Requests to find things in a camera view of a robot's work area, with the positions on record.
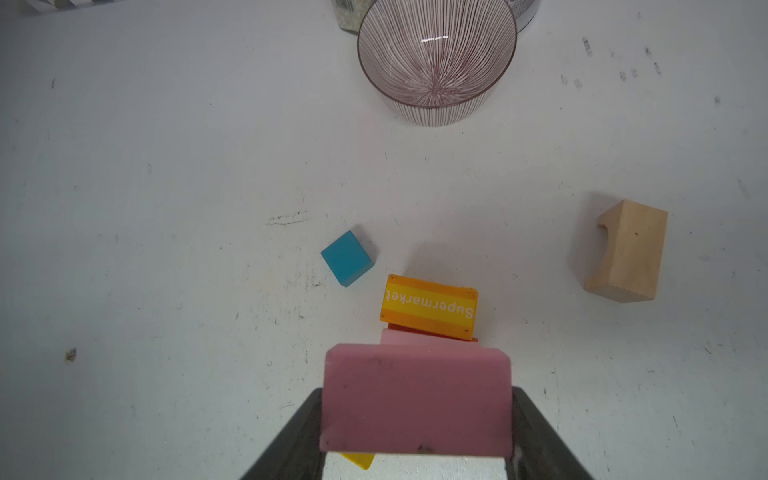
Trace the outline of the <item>natural wood block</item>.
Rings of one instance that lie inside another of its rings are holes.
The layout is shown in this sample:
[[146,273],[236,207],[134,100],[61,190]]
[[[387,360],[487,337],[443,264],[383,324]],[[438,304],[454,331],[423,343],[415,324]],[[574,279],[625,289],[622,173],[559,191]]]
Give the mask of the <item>natural wood block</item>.
[[623,200],[597,219],[607,232],[603,258],[584,289],[618,303],[656,297],[668,213]]

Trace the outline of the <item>teal wood cube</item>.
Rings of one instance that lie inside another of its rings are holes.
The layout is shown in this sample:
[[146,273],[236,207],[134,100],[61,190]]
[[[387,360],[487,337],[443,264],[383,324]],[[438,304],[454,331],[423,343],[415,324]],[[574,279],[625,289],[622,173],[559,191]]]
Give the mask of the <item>teal wood cube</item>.
[[321,256],[343,287],[350,286],[374,265],[352,231],[345,232],[326,247]]

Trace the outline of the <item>pink rectangular wood block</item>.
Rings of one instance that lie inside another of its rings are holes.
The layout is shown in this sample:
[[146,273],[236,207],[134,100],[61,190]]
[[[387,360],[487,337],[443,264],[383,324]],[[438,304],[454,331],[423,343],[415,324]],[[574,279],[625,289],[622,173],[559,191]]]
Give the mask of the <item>pink rectangular wood block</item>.
[[325,358],[324,452],[509,457],[511,361],[482,347],[338,344]]

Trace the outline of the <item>orange wood block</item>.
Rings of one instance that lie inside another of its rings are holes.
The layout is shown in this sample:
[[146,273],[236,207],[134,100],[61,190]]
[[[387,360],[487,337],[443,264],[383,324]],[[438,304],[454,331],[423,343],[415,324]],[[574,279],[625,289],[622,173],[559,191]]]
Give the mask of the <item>orange wood block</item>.
[[414,278],[389,275],[380,320],[429,334],[472,341],[478,292]]

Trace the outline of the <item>pink half-round wood block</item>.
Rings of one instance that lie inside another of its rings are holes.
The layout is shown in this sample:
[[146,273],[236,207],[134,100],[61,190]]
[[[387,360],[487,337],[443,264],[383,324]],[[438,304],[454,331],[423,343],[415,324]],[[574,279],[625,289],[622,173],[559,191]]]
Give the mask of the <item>pink half-round wood block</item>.
[[430,334],[384,329],[380,338],[381,345],[400,345],[413,347],[480,347],[475,341],[464,341]]

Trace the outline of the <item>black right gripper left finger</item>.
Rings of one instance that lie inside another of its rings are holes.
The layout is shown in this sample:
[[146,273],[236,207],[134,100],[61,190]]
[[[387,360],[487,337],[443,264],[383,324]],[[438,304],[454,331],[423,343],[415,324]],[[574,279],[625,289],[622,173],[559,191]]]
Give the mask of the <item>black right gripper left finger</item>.
[[320,480],[326,453],[320,450],[322,389],[313,390],[242,480]]

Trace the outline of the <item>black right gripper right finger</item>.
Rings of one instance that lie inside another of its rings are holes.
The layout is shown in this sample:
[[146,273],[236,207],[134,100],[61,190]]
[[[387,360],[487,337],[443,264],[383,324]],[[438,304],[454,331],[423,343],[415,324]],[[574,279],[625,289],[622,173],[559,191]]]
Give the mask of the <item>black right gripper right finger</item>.
[[513,454],[508,479],[593,480],[525,391],[512,387]]

